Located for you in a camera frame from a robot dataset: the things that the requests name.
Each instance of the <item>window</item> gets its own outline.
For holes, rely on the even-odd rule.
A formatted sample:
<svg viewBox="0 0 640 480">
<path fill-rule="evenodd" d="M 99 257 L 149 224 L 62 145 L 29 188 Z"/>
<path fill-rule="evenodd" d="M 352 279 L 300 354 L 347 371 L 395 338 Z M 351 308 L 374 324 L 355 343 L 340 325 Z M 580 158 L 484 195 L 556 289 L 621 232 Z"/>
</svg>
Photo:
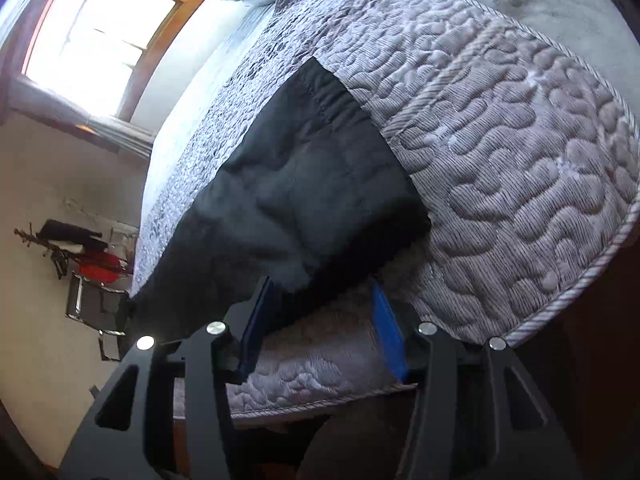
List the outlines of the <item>window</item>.
<svg viewBox="0 0 640 480">
<path fill-rule="evenodd" d="M 22 72 L 94 115 L 129 121 L 203 0 L 48 0 Z"/>
</svg>

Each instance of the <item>wooden window frame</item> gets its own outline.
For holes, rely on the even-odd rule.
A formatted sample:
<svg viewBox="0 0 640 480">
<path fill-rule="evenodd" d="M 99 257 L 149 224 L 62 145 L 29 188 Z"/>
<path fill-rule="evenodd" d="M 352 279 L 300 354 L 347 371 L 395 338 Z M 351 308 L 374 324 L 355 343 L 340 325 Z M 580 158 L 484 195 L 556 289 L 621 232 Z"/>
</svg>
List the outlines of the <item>wooden window frame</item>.
<svg viewBox="0 0 640 480">
<path fill-rule="evenodd" d="M 54 0 L 46 0 L 44 8 L 42 8 L 37 21 L 34 24 L 34 29 L 26 45 L 24 52 L 21 72 L 26 75 L 26 69 L 31 59 L 31 53 L 33 47 L 40 33 L 42 23 L 47 17 L 47 13 Z M 178 33 L 182 30 L 184 25 L 189 21 L 193 13 L 200 7 L 200 4 L 204 0 L 173 0 L 175 5 L 172 10 L 169 11 L 161 25 L 156 30 L 149 44 L 145 50 L 143 50 L 138 63 L 136 63 L 127 83 L 127 87 L 122 95 L 120 106 L 116 118 L 121 121 L 130 122 L 133 117 L 136 107 L 140 102 L 140 98 L 145 91 L 146 86 L 154 74 L 156 67 L 160 63 L 162 56 L 169 49 L 169 46 L 173 43 Z"/>
</svg>

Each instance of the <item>window curtain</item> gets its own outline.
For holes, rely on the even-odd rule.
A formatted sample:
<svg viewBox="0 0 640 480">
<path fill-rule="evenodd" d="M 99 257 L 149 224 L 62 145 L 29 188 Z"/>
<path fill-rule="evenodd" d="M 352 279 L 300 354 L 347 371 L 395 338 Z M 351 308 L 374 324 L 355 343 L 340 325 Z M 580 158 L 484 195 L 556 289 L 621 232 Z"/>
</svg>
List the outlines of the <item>window curtain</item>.
<svg viewBox="0 0 640 480">
<path fill-rule="evenodd" d="M 17 67 L 22 67 L 22 60 L 15 52 L 22 50 L 16 46 L 30 40 L 30 37 L 21 38 L 12 32 L 31 1 L 6 0 L 0 8 L 0 124 L 6 121 L 8 111 L 13 109 L 34 118 L 79 128 L 140 157 L 149 158 L 154 140 L 152 133 L 113 117 L 93 116 L 20 73 Z"/>
</svg>

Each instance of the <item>black sheet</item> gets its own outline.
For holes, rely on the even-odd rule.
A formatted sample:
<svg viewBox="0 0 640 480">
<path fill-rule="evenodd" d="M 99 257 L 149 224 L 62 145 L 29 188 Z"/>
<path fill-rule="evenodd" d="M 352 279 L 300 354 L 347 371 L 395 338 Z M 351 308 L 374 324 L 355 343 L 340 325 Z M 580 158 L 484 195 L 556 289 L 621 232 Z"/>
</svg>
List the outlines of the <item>black sheet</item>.
<svg viewBox="0 0 640 480">
<path fill-rule="evenodd" d="M 268 274 L 286 325 L 428 229 L 411 180 L 368 115 L 315 59 L 273 95 L 180 220 L 134 297 L 129 340 L 190 335 Z"/>
</svg>

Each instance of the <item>red object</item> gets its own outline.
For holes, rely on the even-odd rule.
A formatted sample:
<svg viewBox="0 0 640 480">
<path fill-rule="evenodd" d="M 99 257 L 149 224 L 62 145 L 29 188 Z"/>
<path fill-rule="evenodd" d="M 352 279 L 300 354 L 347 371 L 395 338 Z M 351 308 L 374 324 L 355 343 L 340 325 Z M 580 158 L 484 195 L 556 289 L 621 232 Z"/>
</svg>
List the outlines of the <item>red object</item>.
<svg viewBox="0 0 640 480">
<path fill-rule="evenodd" d="M 82 263 L 78 267 L 78 273 L 82 276 L 102 283 L 113 283 L 121 274 L 126 272 L 122 268 L 119 257 L 114 254 L 100 251 L 86 251 Z"/>
</svg>

